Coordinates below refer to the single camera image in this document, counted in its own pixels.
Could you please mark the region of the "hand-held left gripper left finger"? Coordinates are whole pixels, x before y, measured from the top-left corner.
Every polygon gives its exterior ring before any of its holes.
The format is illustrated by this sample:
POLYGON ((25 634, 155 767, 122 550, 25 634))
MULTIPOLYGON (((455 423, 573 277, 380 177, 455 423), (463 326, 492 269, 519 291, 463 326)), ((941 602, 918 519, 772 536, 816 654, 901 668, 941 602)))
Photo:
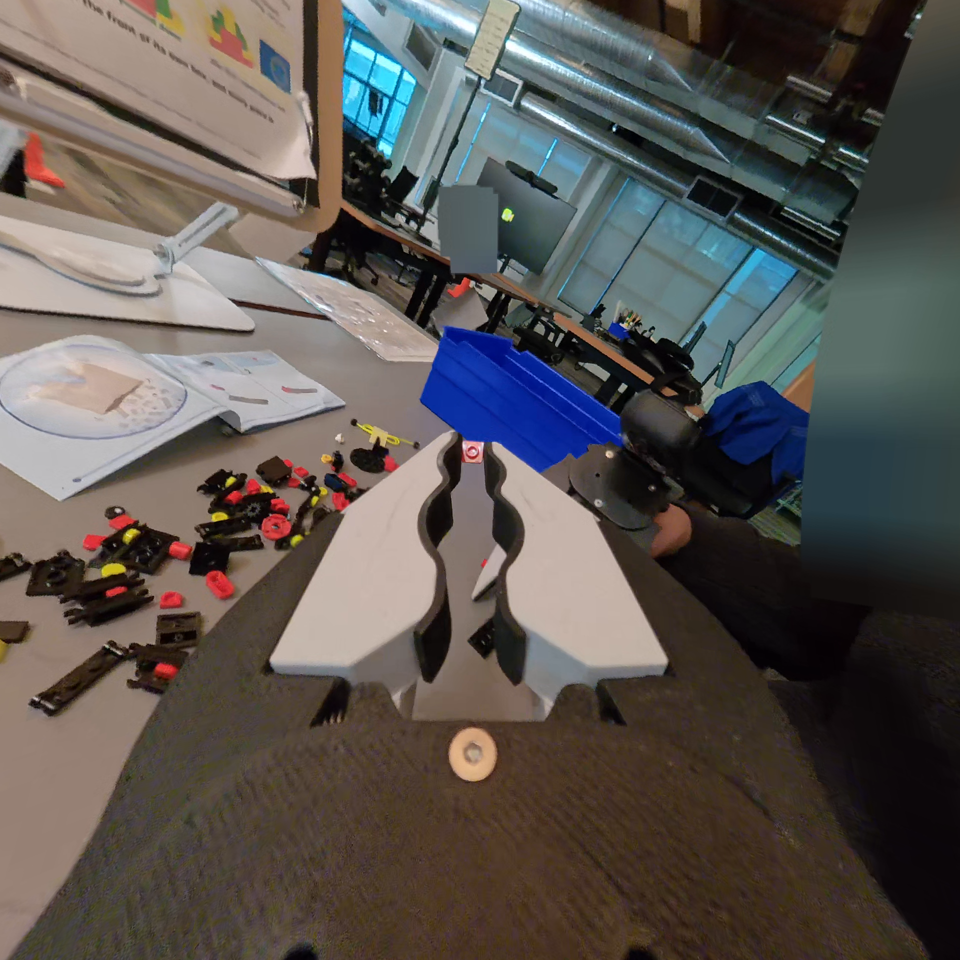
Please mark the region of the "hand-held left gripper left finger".
POLYGON ((448 575, 462 437, 449 430, 354 501, 270 654, 274 674, 377 684, 404 719, 450 650, 448 575))

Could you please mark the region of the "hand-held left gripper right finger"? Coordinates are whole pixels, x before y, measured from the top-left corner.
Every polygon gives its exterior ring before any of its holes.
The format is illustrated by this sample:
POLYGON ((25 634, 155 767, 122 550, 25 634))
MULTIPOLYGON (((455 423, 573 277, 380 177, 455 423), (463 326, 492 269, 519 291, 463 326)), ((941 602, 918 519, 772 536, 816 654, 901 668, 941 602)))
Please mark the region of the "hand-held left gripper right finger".
POLYGON ((562 690, 663 677, 668 655, 599 517, 498 442, 486 445, 496 583, 494 654, 545 720, 562 690))

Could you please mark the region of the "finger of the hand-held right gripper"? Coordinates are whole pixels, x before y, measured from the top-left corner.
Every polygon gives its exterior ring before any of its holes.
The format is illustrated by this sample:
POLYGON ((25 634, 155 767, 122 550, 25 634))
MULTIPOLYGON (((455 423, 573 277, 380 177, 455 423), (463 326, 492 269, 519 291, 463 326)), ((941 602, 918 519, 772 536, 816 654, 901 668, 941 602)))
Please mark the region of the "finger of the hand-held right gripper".
POLYGON ((506 552, 500 546, 493 546, 488 557, 482 562, 481 572, 471 593, 471 600, 483 598, 498 581, 498 576, 506 560, 506 552))

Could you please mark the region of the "person's right forearm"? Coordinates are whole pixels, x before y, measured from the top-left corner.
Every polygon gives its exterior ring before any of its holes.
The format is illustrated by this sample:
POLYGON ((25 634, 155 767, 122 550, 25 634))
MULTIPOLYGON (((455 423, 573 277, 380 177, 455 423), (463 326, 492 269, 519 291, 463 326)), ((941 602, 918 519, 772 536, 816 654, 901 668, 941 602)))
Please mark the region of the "person's right forearm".
POLYGON ((840 672, 870 608, 815 596, 799 546, 764 536, 743 519, 691 503, 678 506, 690 516, 690 542, 657 561, 752 662, 789 681, 819 681, 840 672))

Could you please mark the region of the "pile of lego pieces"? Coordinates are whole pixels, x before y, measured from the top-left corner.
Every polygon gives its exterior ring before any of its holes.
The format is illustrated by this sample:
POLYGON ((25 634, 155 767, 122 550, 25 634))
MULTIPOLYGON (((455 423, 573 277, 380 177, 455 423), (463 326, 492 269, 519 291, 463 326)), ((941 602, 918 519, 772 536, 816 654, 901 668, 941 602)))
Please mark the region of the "pile of lego pieces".
POLYGON ((85 535, 73 551, 42 558, 2 554, 2 585, 19 585, 26 598, 53 601, 68 629, 106 628, 107 636, 78 665, 33 694, 29 709, 56 717, 119 668, 131 665, 126 687, 161 696, 204 638, 202 612, 188 609, 181 589, 161 587, 160 576, 182 570, 219 602, 238 598, 235 559, 268 548, 291 551, 330 515, 342 513, 368 489, 354 472, 374 476, 398 464, 386 449, 324 453, 323 474, 282 457, 252 473, 218 469, 196 488, 206 512, 193 539, 163 531, 121 505, 103 511, 103 529, 85 535))

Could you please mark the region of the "person's right hand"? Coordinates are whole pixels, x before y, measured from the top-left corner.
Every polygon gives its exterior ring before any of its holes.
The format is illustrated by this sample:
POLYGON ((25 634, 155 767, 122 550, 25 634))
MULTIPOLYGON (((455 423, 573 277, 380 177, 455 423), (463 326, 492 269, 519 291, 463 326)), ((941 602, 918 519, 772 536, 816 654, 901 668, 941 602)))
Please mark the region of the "person's right hand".
POLYGON ((679 505, 671 504, 657 514, 653 518, 653 526, 655 532, 650 545, 650 556, 655 560, 672 556, 690 543, 691 518, 679 505))

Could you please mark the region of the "black office chair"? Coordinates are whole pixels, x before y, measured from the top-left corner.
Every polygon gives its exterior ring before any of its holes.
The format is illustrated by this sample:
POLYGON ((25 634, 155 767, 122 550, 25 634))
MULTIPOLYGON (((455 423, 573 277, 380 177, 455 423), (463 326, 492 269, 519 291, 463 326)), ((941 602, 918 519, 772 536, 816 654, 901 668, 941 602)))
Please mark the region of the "black office chair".
POLYGON ((702 437, 684 455, 678 484, 685 497, 722 518, 749 521, 766 507, 791 494, 800 481, 773 476, 773 455, 750 463, 732 459, 709 437, 702 437))
POLYGON ((666 339, 630 335, 622 345, 624 356, 653 379, 649 389, 662 396, 671 391, 675 402, 700 405, 702 384, 692 375, 693 360, 678 343, 666 339))
POLYGON ((528 307, 527 313, 513 329, 515 348, 534 355, 551 368, 558 367, 566 355, 562 347, 565 331, 556 322, 555 312, 546 306, 536 306, 528 307))
POLYGON ((371 217, 414 223, 419 215, 405 202, 419 178, 404 166, 395 175, 391 170, 392 162, 373 140, 343 136, 343 198, 371 217))

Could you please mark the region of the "wooden background desk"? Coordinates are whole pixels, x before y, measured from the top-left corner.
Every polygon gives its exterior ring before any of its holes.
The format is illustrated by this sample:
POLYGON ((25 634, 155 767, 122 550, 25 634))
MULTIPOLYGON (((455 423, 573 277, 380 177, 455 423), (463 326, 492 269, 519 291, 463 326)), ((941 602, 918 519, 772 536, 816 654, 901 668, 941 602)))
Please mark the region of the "wooden background desk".
MULTIPOLYGON (((404 233, 399 226, 371 215, 349 200, 341 200, 341 210, 365 229, 397 242, 407 248, 416 258, 426 258, 431 262, 431 267, 421 266, 419 268, 421 279, 417 282, 405 310, 409 319, 425 328, 430 323, 431 315, 440 302, 444 291, 453 282, 451 278, 446 278, 447 275, 452 274, 449 258, 444 257, 437 248, 427 246, 425 241, 404 233)), ((633 386, 641 383, 652 387, 665 397, 678 397, 677 390, 672 389, 666 383, 661 384, 653 374, 626 359, 611 344, 586 330, 567 315, 555 311, 548 303, 517 283, 512 282, 503 274, 472 272, 467 276, 472 281, 491 287, 496 292, 495 302, 491 304, 488 315, 495 318, 497 324, 500 323, 500 317, 506 314, 511 301, 522 302, 534 309, 544 309, 547 319, 555 323, 562 334, 579 340, 594 355, 602 356, 607 364, 614 367, 616 376, 624 383, 630 383, 633 386)))

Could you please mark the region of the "blue cloth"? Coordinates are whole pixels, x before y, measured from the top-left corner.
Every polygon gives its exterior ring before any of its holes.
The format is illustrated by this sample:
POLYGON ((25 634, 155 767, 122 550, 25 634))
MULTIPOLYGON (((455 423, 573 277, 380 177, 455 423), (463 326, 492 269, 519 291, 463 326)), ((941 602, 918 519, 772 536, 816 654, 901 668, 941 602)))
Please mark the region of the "blue cloth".
POLYGON ((700 426, 722 453, 741 466, 769 459, 775 485, 788 479, 803 481, 810 414, 766 382, 722 393, 700 426))

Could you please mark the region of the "blue plastic bin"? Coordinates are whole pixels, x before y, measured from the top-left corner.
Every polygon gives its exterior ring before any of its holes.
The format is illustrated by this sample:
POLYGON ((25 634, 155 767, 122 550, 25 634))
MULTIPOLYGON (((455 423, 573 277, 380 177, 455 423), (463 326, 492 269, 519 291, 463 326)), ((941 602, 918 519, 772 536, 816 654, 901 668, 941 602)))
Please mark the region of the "blue plastic bin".
POLYGON ((617 414, 494 334, 444 330, 420 401, 463 440, 496 442, 539 473, 621 442, 617 414))

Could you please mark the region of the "black monitor on stand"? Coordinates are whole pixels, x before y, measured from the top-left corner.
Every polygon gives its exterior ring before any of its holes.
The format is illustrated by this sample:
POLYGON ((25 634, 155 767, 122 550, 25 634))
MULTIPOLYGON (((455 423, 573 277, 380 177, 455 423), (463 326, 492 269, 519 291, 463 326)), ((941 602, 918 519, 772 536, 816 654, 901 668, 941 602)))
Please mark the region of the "black monitor on stand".
POLYGON ((556 185, 512 161, 488 158, 476 185, 490 188, 497 199, 498 258, 541 274, 576 208, 558 196, 556 185))

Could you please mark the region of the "clear plastic bag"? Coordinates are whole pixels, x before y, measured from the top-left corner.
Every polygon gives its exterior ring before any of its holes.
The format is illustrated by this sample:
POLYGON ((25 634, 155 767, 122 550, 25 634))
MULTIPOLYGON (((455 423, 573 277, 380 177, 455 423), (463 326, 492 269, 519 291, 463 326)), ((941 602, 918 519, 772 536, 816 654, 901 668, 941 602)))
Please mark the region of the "clear plastic bag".
POLYGON ((439 343, 378 295, 323 273, 261 257, 255 263, 380 359, 434 361, 439 343))

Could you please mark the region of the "open instruction booklet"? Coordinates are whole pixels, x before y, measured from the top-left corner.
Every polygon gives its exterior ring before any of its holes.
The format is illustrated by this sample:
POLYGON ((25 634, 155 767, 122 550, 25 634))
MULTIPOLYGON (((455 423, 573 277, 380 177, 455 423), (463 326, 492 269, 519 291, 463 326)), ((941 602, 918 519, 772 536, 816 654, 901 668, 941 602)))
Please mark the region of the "open instruction booklet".
POLYGON ((1 464, 63 501, 215 419, 240 434, 344 408, 270 350, 140 353, 76 336, 1 361, 1 464))

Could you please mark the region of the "person's black sweater torso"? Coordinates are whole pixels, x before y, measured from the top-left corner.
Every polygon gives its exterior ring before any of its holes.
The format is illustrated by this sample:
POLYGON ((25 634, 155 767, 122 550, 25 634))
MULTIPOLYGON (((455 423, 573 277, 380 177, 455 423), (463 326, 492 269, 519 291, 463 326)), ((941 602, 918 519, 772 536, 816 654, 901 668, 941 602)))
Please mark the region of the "person's black sweater torso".
POLYGON ((958 630, 879 611, 841 674, 769 672, 846 838, 930 958, 959 957, 958 630))

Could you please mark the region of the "white document stand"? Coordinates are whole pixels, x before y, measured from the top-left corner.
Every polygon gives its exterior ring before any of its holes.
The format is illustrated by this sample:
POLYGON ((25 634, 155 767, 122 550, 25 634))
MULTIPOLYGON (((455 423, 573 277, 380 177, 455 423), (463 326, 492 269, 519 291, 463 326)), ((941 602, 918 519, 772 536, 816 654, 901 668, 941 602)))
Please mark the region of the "white document stand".
POLYGON ((66 146, 141 171, 171 186, 192 189, 216 201, 181 232, 189 236, 173 266, 152 247, 115 242, 26 219, 27 213, 55 210, 2 197, 2 307, 4 309, 139 322, 191 329, 251 333, 254 321, 244 306, 295 316, 317 316, 285 302, 294 292, 255 261, 234 258, 228 279, 246 282, 230 297, 197 270, 197 254, 222 226, 222 208, 237 211, 240 227, 287 231, 306 224, 306 208, 289 191, 254 175, 235 171, 115 117, 80 97, 36 77, 2 76, 2 121, 19 132, 37 131, 66 146))

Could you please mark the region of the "sign on pole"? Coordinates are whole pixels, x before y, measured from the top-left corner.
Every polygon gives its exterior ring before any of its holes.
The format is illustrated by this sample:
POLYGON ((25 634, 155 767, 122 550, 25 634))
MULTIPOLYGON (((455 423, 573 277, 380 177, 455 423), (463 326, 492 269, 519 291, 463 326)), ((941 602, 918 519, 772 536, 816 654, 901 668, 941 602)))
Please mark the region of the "sign on pole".
POLYGON ((473 78, 472 87, 451 135, 438 174, 431 180, 425 191, 419 220, 421 225, 426 222, 438 199, 440 187, 443 185, 451 158, 459 145, 461 133, 473 108, 474 100, 483 82, 494 77, 521 9, 518 3, 512 1, 489 1, 486 5, 464 62, 465 71, 473 78))

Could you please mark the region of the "brown backing board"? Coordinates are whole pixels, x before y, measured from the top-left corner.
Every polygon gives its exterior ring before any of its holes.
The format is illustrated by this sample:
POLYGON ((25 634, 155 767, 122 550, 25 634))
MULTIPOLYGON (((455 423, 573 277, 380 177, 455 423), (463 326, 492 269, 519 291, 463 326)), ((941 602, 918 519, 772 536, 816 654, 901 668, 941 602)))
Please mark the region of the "brown backing board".
POLYGON ((303 87, 313 119, 316 177, 306 182, 305 208, 294 220, 246 213, 228 234, 245 256, 282 263, 310 245, 314 270, 321 270, 326 263, 321 246, 330 240, 343 206, 342 3, 303 2, 303 14, 303 87))

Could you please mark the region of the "printed instruction sheet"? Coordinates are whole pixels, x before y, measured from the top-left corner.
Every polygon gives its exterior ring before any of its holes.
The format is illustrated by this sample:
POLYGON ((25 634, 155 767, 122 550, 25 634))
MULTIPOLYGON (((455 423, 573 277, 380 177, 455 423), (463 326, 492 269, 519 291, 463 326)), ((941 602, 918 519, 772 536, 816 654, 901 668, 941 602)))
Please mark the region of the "printed instruction sheet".
POLYGON ((315 179, 298 1, 3 1, 2 49, 278 181, 315 179))

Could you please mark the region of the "silver ventilation duct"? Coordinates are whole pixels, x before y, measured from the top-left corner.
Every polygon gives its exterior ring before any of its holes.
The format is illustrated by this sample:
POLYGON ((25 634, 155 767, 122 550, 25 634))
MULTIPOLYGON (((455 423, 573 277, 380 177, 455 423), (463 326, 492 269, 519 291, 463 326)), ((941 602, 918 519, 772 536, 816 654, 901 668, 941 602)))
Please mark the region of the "silver ventilation duct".
MULTIPOLYGON (((425 28, 462 47, 478 37, 482 14, 449 1, 390 1, 389 6, 425 28)), ((577 62, 569 54, 512 30, 501 44, 498 66, 534 86, 550 91, 674 153, 699 161, 733 164, 731 148, 717 144, 678 107, 637 89, 598 67, 577 62)))

